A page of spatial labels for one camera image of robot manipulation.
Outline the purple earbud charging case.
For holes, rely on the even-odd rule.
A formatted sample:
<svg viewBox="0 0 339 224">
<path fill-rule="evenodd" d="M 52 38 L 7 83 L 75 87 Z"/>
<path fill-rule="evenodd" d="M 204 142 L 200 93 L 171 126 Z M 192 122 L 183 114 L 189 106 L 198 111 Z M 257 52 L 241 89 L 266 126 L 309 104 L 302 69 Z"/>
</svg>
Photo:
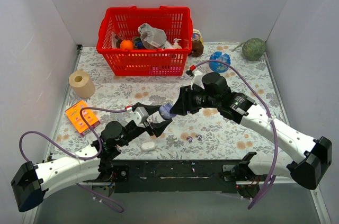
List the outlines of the purple earbud charging case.
<svg viewBox="0 0 339 224">
<path fill-rule="evenodd" d="M 161 105 L 160 108 L 159 108 L 159 114 L 160 116 L 164 119 L 164 120 L 169 120 L 169 119 L 172 119 L 174 118 L 176 115 L 175 114 L 172 114 L 170 112 L 172 108 L 172 104 L 171 103 L 166 103 L 165 105 Z"/>
</svg>

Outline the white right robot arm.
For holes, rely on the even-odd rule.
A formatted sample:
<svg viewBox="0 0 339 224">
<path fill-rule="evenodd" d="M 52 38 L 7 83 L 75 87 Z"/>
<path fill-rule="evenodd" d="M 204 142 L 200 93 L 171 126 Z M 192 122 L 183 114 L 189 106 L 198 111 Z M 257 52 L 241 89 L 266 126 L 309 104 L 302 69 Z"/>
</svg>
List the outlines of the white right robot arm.
<svg viewBox="0 0 339 224">
<path fill-rule="evenodd" d="M 187 115 L 201 108 L 215 108 L 226 119 L 247 127 L 278 145 L 273 156 L 248 153 L 226 170 L 228 178 L 252 180 L 256 176 L 284 176 L 310 190 L 316 189 L 332 163 L 332 142 L 305 135 L 267 112 L 243 93 L 233 92 L 218 73 L 194 76 L 180 88 L 170 113 Z"/>
</svg>

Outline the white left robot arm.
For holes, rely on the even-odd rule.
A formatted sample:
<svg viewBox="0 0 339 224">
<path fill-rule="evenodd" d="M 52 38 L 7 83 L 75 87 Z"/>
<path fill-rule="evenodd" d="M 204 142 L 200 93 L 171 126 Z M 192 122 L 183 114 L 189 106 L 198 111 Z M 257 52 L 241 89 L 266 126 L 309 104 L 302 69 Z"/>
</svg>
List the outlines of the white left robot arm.
<svg viewBox="0 0 339 224">
<path fill-rule="evenodd" d="M 123 126 L 118 121 L 106 124 L 97 140 L 85 148 L 67 153 L 65 157 L 35 164 L 27 160 L 11 181 L 20 212 L 29 211 L 53 193 L 82 182 L 124 182 L 128 179 L 126 166 L 114 166 L 112 161 L 121 148 L 143 133 L 159 137 L 173 121 L 170 104 L 127 106 L 132 120 Z"/>
</svg>

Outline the floral table mat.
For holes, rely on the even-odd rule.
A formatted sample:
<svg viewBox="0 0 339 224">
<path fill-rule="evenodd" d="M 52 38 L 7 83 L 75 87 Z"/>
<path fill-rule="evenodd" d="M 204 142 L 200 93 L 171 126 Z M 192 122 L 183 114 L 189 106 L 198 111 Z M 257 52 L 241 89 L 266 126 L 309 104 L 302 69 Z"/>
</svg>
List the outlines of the floral table mat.
<svg viewBox="0 0 339 224">
<path fill-rule="evenodd" d="M 247 61 L 239 51 L 232 51 L 232 43 L 209 43 L 202 56 L 188 58 L 186 65 L 199 65 L 199 70 L 208 73 L 210 68 L 204 63 L 215 51 L 226 53 L 231 58 L 231 69 L 224 73 L 230 88 L 245 93 L 258 104 L 266 104 L 273 116 L 284 120 L 278 95 L 275 91 L 265 58 Z M 132 77 L 115 75 L 104 57 L 94 47 L 73 48 L 68 52 L 55 54 L 56 68 L 64 77 L 78 69 L 86 71 L 93 80 L 96 90 L 86 100 L 100 120 L 95 132 L 81 136 L 66 114 L 59 117 L 59 127 L 55 140 L 68 151 L 78 151 L 95 140 L 105 125 L 118 121 L 126 125 L 130 121 L 122 109 L 131 104 L 146 105 L 174 104 L 179 89 L 190 83 L 187 75 L 180 77 Z M 202 135 L 199 141 L 195 135 Z M 176 137 L 177 143 L 170 140 Z M 153 141 L 153 151 L 141 151 L 144 142 Z M 120 159 L 241 159 L 248 152 L 269 155 L 273 153 L 273 143 L 258 133 L 223 118 L 215 109 L 202 109 L 197 114 L 177 116 L 159 136 L 142 134 L 128 146 L 123 147 Z"/>
</svg>

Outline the brown jar with label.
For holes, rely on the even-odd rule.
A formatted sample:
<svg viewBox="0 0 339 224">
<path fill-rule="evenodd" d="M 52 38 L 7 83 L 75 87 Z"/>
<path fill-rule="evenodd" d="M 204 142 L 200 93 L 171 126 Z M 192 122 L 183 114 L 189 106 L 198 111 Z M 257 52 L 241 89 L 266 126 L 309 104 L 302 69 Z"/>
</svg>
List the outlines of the brown jar with label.
<svg viewBox="0 0 339 224">
<path fill-rule="evenodd" d="M 189 53 L 189 56 L 199 57 L 203 54 L 204 45 L 203 45 L 203 37 L 199 30 L 193 29 L 192 34 L 192 49 Z"/>
</svg>

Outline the white pump bottle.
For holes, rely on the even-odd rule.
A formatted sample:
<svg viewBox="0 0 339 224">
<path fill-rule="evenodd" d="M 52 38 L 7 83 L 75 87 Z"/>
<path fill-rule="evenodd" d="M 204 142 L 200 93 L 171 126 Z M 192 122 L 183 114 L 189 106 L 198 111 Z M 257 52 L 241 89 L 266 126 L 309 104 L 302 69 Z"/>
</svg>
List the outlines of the white pump bottle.
<svg viewBox="0 0 339 224">
<path fill-rule="evenodd" d="M 173 42 L 172 47 L 173 47 L 174 49 L 182 49 L 181 45 L 179 44 L 179 42 L 181 41 L 181 39 L 175 38 L 173 41 L 174 41 L 174 42 Z"/>
</svg>

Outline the beige paper roll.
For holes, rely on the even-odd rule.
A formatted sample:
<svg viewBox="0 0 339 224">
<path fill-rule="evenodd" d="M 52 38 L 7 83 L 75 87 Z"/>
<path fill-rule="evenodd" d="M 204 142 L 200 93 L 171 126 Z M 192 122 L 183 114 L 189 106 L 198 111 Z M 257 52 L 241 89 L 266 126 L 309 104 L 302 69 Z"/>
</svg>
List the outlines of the beige paper roll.
<svg viewBox="0 0 339 224">
<path fill-rule="evenodd" d="M 69 76 L 69 84 L 77 96 L 89 98 L 95 93 L 95 85 L 90 75 L 82 69 L 73 72 Z"/>
</svg>

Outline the orange fruit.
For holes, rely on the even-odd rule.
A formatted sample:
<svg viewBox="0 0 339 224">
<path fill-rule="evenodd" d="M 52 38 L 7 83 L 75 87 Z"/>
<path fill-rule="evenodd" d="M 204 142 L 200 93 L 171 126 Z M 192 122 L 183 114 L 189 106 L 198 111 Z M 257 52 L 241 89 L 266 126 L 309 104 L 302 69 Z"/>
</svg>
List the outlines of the orange fruit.
<svg viewBox="0 0 339 224">
<path fill-rule="evenodd" d="M 121 43 L 120 43 L 120 49 L 133 50 L 134 44 L 131 40 L 128 40 L 128 39 L 122 40 Z"/>
</svg>

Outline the grey crumpled bag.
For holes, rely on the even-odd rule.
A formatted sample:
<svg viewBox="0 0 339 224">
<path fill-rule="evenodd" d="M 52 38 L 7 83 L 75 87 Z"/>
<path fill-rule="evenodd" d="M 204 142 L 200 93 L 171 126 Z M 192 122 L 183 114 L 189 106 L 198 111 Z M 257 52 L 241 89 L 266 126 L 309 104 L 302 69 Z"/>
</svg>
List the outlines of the grey crumpled bag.
<svg viewBox="0 0 339 224">
<path fill-rule="evenodd" d="M 153 50 L 162 48 L 167 41 L 164 30 L 154 28 L 148 23 L 144 23 L 138 27 L 140 39 L 146 49 Z"/>
</svg>

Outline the green melon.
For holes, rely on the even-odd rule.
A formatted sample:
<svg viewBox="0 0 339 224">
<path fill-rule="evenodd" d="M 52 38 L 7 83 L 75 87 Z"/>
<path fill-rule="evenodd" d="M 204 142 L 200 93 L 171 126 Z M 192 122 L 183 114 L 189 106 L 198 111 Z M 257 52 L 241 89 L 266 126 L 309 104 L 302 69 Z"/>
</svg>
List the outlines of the green melon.
<svg viewBox="0 0 339 224">
<path fill-rule="evenodd" d="M 266 45 L 262 39 L 259 38 L 251 38 L 245 42 L 237 45 L 232 51 L 237 50 L 238 48 L 242 48 L 242 54 L 244 58 L 249 61 L 257 61 L 259 60 L 265 53 Z"/>
</svg>

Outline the red plastic shopping basket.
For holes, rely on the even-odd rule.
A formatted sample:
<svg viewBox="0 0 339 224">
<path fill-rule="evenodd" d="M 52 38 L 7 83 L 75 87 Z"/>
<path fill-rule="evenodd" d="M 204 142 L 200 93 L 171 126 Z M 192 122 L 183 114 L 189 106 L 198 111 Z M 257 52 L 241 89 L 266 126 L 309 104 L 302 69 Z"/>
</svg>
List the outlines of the red plastic shopping basket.
<svg viewBox="0 0 339 224">
<path fill-rule="evenodd" d="M 164 30 L 168 41 L 180 40 L 179 49 L 118 49 L 115 36 L 132 40 L 143 23 Z M 188 7 L 111 7 L 98 33 L 97 52 L 117 76 L 181 76 L 192 50 L 193 23 Z"/>
</svg>

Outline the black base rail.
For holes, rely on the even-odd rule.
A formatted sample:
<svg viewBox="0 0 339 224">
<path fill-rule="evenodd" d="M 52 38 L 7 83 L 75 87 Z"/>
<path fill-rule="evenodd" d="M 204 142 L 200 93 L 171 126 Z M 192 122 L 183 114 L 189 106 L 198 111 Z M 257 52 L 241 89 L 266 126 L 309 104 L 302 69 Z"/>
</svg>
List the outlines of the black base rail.
<svg viewBox="0 0 339 224">
<path fill-rule="evenodd" d="M 258 192 L 264 176 L 241 171 L 240 160 L 113 160 L 102 164 L 92 183 L 109 184 L 115 193 L 132 192 L 222 192 L 247 197 Z"/>
</svg>

